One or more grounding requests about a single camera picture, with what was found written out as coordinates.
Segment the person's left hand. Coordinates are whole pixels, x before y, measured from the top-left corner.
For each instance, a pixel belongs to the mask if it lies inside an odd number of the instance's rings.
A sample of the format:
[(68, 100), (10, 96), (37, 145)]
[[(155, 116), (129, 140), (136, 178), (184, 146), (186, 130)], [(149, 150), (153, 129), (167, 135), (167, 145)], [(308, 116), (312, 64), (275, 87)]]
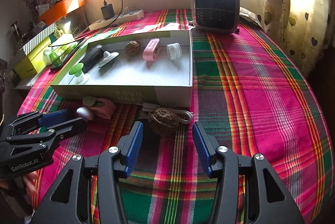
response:
[(18, 187), (16, 184), (11, 183), (10, 181), (1, 180), (1, 189), (6, 190), (10, 194), (22, 194), (23, 188), (30, 196), (34, 196), (37, 192), (36, 187), (34, 185), (34, 181), (38, 179), (38, 174), (36, 171), (24, 175), (20, 181), (23, 182), (23, 187)]

